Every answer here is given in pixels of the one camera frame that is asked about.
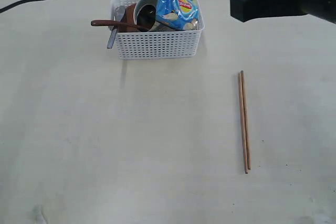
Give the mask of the blue Lay's chips bag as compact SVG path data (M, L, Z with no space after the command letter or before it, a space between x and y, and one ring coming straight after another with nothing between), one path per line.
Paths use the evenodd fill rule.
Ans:
M174 30L197 30L197 0L157 0L156 20Z

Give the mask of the white ceramic bowl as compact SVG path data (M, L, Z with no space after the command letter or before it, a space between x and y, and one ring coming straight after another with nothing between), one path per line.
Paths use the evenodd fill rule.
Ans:
M150 20L156 19L156 5L158 0L139 0L134 8L133 19L136 25L138 24L138 17L147 15Z

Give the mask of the white perforated plastic basket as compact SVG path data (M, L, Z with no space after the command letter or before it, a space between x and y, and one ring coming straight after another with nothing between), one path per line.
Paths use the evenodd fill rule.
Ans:
M192 31L117 32L113 46L123 60L193 57L205 27L202 12L198 21L198 30Z

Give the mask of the shiny steel cup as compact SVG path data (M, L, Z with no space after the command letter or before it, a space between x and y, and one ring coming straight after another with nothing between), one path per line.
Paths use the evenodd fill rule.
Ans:
M137 15L136 24L149 32L167 31L167 27L156 21L156 9L153 5L143 6Z

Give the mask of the brown wooden bowl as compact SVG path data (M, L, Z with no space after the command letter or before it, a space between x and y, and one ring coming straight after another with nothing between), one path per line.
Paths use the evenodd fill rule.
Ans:
M133 14L134 14L135 6L136 4L132 4L125 9L125 13L121 19L121 22L134 25ZM118 28L118 32L119 33L136 33L136 32L139 32L139 30L134 27L121 26Z

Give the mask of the silver metal knife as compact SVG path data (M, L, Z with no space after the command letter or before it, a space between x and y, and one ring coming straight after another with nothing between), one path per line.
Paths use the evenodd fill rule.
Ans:
M114 21L120 22L125 13L125 6L119 6L115 9L115 11L116 13L115 13ZM117 32L118 32L117 26L113 26L108 43L107 43L107 49L111 49L113 47Z

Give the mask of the brown wooden spoon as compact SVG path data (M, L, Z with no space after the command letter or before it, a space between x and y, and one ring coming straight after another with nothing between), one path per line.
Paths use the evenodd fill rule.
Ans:
M132 27L132 28L136 28L140 31L144 31L144 32L147 32L149 31L148 28L146 27L143 27L143 26L139 26L139 25L135 25L135 24L129 24L129 23L124 23L124 22L119 22L119 21L116 21L116 20L106 20L106 19L103 19L103 20L92 20L90 22L90 25L93 26L93 27L111 27L111 26L116 26L116 27Z

